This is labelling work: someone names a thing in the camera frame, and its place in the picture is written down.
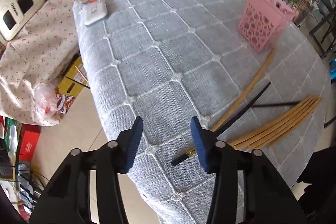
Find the black chopstick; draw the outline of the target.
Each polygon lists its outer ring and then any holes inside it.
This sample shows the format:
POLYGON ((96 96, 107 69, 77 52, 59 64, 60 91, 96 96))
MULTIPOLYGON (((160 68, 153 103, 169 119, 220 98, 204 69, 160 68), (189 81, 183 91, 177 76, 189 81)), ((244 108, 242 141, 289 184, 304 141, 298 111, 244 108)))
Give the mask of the black chopstick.
POLYGON ((266 104, 252 105, 251 107, 254 107, 254 108, 283 107, 283 106, 295 106, 295 105, 297 105, 299 103, 300 103, 300 101, 282 102, 282 103, 266 103, 266 104))
MULTIPOLYGON (((221 135, 223 132, 225 132, 229 127, 231 127, 240 117, 245 114, 253 105, 254 103, 263 95, 263 93, 268 89, 268 87, 271 85, 271 82, 268 82, 265 87, 244 107, 242 108, 236 115, 234 115, 231 119, 229 119, 227 122, 223 123, 217 130, 214 131, 216 134, 216 137, 221 135)), ((176 157, 174 160, 171 161, 172 166, 179 165, 181 162, 185 161, 192 155, 196 153, 195 147, 188 150, 184 154, 176 157)))

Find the black dining table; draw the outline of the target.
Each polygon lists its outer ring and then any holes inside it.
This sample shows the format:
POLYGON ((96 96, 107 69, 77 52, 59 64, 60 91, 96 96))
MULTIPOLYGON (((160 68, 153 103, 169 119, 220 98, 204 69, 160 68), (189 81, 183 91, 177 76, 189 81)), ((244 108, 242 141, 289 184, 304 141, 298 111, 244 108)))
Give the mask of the black dining table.
POLYGON ((309 32, 309 35, 313 38, 319 51, 321 52, 320 58, 324 59, 331 51, 335 51, 335 6, 332 6, 331 0, 320 0, 318 4, 318 10, 322 15, 322 20, 309 32), (315 33, 320 30, 325 24, 329 27, 321 40, 318 40, 315 33), (323 42, 326 40, 329 34, 332 34, 333 40, 326 50, 323 49, 323 42))

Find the floral cloth cover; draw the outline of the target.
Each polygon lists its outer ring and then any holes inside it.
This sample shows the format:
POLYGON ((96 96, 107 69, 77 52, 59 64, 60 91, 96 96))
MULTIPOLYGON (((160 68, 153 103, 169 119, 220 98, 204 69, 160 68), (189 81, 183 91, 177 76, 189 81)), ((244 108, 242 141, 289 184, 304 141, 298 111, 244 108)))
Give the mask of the floral cloth cover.
POLYGON ((51 83, 78 52, 72 6, 75 0, 48 0, 8 42, 1 56, 1 115, 25 124, 54 126, 34 111, 34 89, 51 83))

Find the pink utensil basket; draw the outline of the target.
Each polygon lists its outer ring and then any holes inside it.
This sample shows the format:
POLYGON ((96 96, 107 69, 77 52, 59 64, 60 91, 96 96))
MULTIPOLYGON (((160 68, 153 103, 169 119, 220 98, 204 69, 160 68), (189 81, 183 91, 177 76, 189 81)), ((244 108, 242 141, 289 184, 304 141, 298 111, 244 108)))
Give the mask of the pink utensil basket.
POLYGON ((282 0, 247 0, 238 32, 260 52, 278 40, 295 16, 282 0))

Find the grey checked tablecloth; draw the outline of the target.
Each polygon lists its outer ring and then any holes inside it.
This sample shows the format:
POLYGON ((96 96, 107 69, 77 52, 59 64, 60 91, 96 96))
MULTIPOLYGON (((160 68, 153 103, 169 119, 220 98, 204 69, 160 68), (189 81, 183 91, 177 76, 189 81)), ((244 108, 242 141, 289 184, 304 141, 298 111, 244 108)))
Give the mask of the grey checked tablecloth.
POLYGON ((193 145, 190 120, 211 128, 276 54, 249 98, 248 110, 227 131, 231 140, 272 121, 284 107, 271 102, 322 102, 306 121, 272 147, 268 159, 289 186, 306 167, 323 130, 331 94, 329 74, 302 32, 290 24, 274 44, 256 52, 238 33, 247 0, 104 0, 108 16, 86 26, 74 4, 79 48, 108 140, 143 119, 143 135, 129 178, 162 223, 205 223, 214 176, 192 156, 171 161, 193 145))

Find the yellow cardboard box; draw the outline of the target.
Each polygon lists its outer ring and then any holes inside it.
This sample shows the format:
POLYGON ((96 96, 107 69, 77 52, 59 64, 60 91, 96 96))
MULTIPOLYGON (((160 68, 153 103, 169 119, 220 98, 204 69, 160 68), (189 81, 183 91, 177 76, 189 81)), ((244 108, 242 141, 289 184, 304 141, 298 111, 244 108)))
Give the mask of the yellow cardboard box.
POLYGON ((55 91, 58 96, 64 94, 67 97, 76 98, 84 88, 89 89, 87 73, 84 69, 81 56, 76 55, 66 69, 55 91))

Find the long wooden chopstick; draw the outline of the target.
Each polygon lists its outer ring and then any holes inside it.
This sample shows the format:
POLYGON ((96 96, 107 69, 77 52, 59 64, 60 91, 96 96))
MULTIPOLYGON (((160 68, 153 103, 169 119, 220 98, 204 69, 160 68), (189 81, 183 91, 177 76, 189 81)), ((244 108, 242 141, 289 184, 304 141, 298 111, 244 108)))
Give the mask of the long wooden chopstick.
POLYGON ((252 91, 254 86, 258 83, 258 81, 261 79, 261 77, 265 74, 266 69, 270 65, 270 63, 273 61, 273 58, 276 54, 276 49, 272 49, 269 53, 268 57, 266 58, 265 62, 257 72, 257 74, 254 76, 252 81, 249 83, 249 85, 245 88, 245 90, 238 96, 237 100, 230 106, 230 108, 227 110, 227 112, 217 121, 217 123, 212 127, 211 131, 215 132, 217 129, 220 128, 221 125, 224 124, 224 122, 233 114, 233 112, 236 111, 236 109, 241 105, 241 103, 244 101, 244 99, 247 97, 247 95, 252 91))

